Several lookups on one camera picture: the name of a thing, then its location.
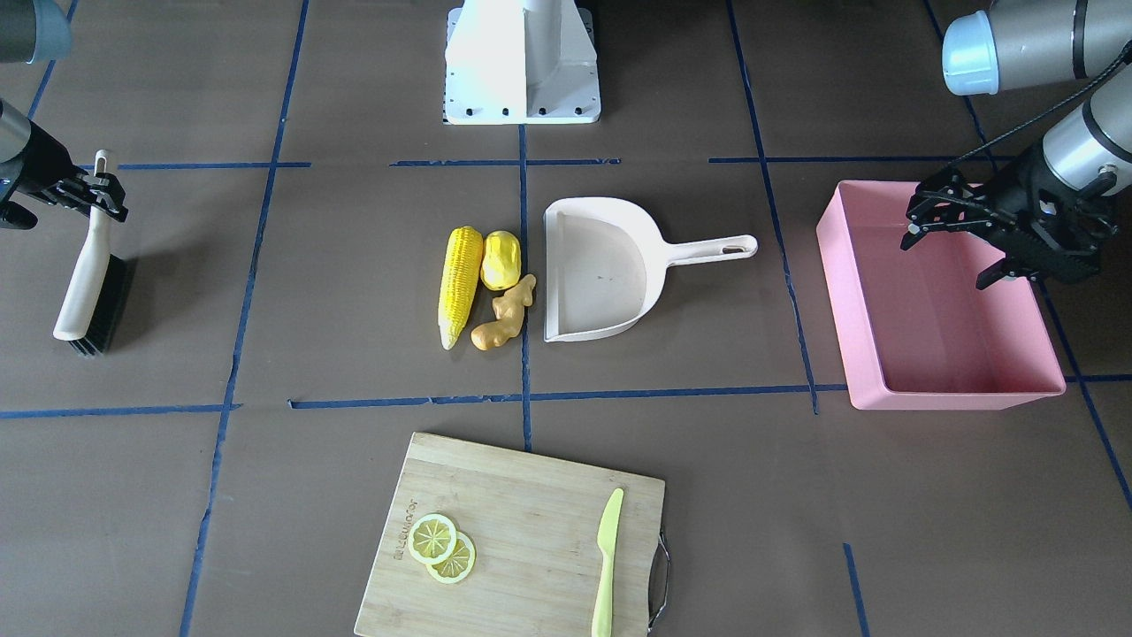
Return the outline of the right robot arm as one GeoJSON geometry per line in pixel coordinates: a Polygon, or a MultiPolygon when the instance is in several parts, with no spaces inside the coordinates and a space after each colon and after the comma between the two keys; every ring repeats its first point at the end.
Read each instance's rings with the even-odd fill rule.
{"type": "MultiPolygon", "coordinates": [[[[1,61],[52,61],[72,49],[72,28],[53,1],[5,1],[1,5],[1,61]]],[[[38,218],[12,193],[88,215],[92,209],[125,222],[125,187],[111,167],[86,171],[72,164],[69,150],[29,117],[3,101],[1,119],[1,226],[34,229],[38,218]]]]}

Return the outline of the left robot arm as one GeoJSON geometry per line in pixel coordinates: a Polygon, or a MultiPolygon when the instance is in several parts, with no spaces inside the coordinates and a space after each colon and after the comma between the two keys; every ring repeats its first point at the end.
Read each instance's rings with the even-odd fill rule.
{"type": "Polygon", "coordinates": [[[1000,279],[1077,283],[1101,267],[1120,233],[1114,198],[1129,187],[1127,1],[994,1],[953,21],[942,74],[955,96],[1083,81],[1060,106],[1067,117],[983,184],[959,160],[916,187],[902,249],[931,233],[967,233],[1002,258],[975,286],[1000,279]]]}

